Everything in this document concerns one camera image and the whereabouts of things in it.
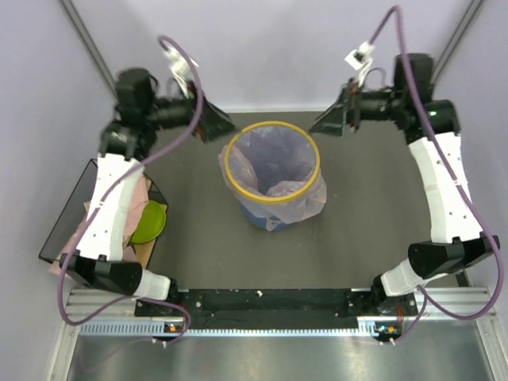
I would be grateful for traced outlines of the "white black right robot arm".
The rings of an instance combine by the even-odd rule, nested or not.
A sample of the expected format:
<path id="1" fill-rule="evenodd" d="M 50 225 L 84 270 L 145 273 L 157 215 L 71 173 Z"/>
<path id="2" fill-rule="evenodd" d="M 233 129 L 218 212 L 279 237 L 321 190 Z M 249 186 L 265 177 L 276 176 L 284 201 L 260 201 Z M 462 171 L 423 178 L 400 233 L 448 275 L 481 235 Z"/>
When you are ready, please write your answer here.
<path id="1" fill-rule="evenodd" d="M 406 260 L 373 280 L 371 306 L 388 314 L 416 287 L 463 271 L 493 250 L 456 189 L 468 187 L 460 152 L 460 124 L 452 102 L 433 99 L 433 57 L 408 55 L 416 84 L 414 94 L 402 56 L 395 58 L 392 86 L 380 90 L 364 88 L 371 57 L 353 50 L 345 60 L 359 75 L 343 85 L 337 100 L 316 119 L 310 132 L 340 137 L 345 128 L 356 131 L 362 121 L 394 122 L 416 161 L 429 206 L 429 240 L 411 244 Z"/>

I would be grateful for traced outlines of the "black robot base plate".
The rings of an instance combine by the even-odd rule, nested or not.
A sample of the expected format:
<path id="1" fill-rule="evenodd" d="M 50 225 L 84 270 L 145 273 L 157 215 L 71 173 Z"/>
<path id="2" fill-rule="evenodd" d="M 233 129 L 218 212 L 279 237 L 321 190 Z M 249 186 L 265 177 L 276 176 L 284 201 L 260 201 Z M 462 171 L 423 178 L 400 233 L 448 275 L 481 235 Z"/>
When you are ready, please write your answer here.
<path id="1" fill-rule="evenodd" d="M 190 289 L 177 301 L 193 329 L 345 329 L 355 328 L 359 317 L 418 313 L 413 294 L 378 302 L 369 290 L 344 288 Z"/>

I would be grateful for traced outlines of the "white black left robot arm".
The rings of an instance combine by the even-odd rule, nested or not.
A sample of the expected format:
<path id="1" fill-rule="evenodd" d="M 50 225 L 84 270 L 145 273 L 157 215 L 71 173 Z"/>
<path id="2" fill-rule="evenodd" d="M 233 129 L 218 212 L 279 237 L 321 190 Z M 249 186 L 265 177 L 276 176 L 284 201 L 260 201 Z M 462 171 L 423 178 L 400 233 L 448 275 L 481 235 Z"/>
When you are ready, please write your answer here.
<path id="1" fill-rule="evenodd" d="M 230 117 L 206 100 L 196 68 L 173 72 L 181 88 L 175 98 L 158 97 L 158 82 L 144 68 L 122 71 L 117 103 L 102 131 L 94 192 L 75 245 L 60 269 L 80 285 L 129 297 L 151 298 L 162 314 L 173 314 L 180 297 L 171 280 L 123 259 L 123 235 L 131 201 L 144 169 L 194 135 L 208 142 L 234 131 Z"/>

